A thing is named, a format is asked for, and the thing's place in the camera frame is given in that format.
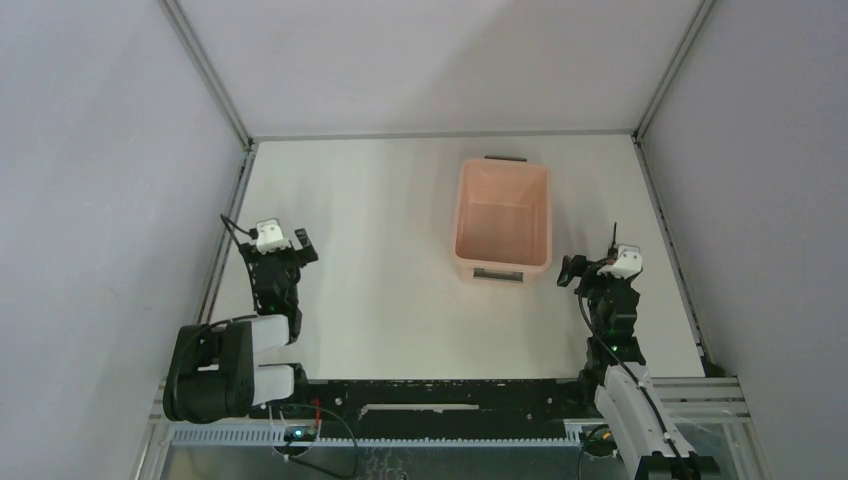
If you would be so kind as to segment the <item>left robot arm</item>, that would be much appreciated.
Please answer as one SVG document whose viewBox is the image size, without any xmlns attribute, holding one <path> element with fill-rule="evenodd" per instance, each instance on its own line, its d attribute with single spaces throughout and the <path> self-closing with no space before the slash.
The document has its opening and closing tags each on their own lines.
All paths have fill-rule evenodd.
<svg viewBox="0 0 848 480">
<path fill-rule="evenodd" d="M 298 247 L 267 223 L 251 242 L 238 244 L 253 311 L 179 330 L 163 392 L 167 419 L 209 424 L 244 417 L 256 405 L 293 393 L 293 365 L 261 367 L 256 357 L 296 342 L 301 333 L 298 284 L 318 254 L 305 229 L 296 230 L 295 239 Z"/>
</svg>

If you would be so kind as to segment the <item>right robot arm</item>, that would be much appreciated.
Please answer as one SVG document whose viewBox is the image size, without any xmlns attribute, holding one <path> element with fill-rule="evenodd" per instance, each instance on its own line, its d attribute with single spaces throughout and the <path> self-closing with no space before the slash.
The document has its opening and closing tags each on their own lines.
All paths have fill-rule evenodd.
<svg viewBox="0 0 848 480">
<path fill-rule="evenodd" d="M 573 285 L 590 335 L 578 377 L 585 399 L 604 419 L 632 479 L 719 479 L 717 461 L 696 452 L 674 425 L 654 387 L 635 335 L 642 272 L 640 253 L 626 246 L 590 260 L 566 256 L 557 278 Z"/>
</svg>

